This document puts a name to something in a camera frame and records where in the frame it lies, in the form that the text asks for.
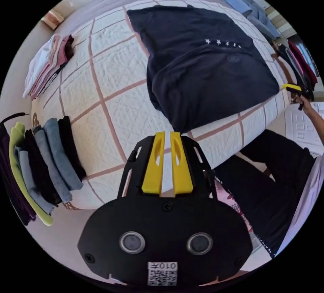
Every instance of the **yellow handle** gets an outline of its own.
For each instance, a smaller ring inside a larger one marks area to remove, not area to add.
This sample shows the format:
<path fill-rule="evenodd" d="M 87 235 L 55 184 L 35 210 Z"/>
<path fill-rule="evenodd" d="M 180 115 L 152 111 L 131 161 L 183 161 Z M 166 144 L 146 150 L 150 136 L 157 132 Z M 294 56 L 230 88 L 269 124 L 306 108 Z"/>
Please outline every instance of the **yellow handle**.
<path fill-rule="evenodd" d="M 157 194 L 160 196 L 163 177 L 163 155 L 164 155 L 165 132 L 155 134 L 153 147 L 148 160 L 142 191 L 145 194 Z"/>
<path fill-rule="evenodd" d="M 298 86 L 298 85 L 295 85 L 295 84 L 289 84 L 289 83 L 287 83 L 287 84 L 284 84 L 284 85 L 282 86 L 282 88 L 284 88 L 284 89 L 287 89 L 287 88 L 292 88 L 292 89 L 294 89 L 294 90 L 296 90 L 296 91 L 299 91 L 299 92 L 301 92 L 301 91 L 302 91 L 302 89 L 301 89 L 301 87 L 300 87 L 300 86 Z"/>
<path fill-rule="evenodd" d="M 171 132 L 170 139 L 174 194 L 190 194 L 193 190 L 193 185 L 180 133 Z"/>

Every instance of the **bed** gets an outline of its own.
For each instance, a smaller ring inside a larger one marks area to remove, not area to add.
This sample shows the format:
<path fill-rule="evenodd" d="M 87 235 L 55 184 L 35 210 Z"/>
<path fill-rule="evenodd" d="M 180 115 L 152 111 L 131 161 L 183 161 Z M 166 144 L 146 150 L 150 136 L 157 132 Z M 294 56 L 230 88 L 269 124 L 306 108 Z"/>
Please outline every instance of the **bed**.
<path fill-rule="evenodd" d="M 74 57 L 32 102 L 33 125 L 68 115 L 87 179 L 67 208 L 97 209 L 117 197 L 124 164 L 136 143 L 166 131 L 162 191 L 172 188 L 170 131 L 146 87 L 147 49 L 126 11 L 154 5 L 187 6 L 227 14 L 251 38 L 279 86 L 282 74 L 263 35 L 221 0 L 96 0 L 73 13 L 56 33 L 74 37 Z M 212 168 L 257 137 L 289 105 L 286 90 L 239 114 L 191 130 Z"/>

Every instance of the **sticker label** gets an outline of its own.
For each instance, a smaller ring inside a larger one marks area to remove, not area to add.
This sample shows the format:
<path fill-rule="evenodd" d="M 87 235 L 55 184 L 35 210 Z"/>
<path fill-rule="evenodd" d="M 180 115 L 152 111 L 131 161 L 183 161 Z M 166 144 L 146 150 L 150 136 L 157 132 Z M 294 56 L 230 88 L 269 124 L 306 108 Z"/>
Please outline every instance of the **sticker label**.
<path fill-rule="evenodd" d="M 176 286 L 178 263 L 148 262 L 147 284 L 149 286 Z"/>

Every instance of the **screw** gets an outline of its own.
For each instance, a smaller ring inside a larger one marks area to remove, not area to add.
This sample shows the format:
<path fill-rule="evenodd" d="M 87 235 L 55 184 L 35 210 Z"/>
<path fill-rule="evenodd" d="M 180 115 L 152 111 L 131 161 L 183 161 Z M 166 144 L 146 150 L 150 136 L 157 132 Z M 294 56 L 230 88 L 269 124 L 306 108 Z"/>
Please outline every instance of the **screw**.
<path fill-rule="evenodd" d="M 170 212 L 172 210 L 172 203 L 170 203 L 170 202 L 163 203 L 162 210 L 165 212 Z"/>
<path fill-rule="evenodd" d="M 85 260 L 90 264 L 93 264 L 96 261 L 91 254 L 85 254 Z"/>

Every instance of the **black pants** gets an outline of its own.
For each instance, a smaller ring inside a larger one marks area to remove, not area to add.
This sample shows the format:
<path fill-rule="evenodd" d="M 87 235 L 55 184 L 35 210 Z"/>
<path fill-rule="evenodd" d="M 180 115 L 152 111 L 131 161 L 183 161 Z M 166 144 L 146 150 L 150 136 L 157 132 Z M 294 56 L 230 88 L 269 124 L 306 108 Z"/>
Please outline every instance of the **black pants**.
<path fill-rule="evenodd" d="M 241 153 L 254 162 L 265 163 L 276 181 L 237 156 L 216 167 L 215 176 L 273 258 L 288 231 L 315 159 L 307 148 L 269 130 Z"/>

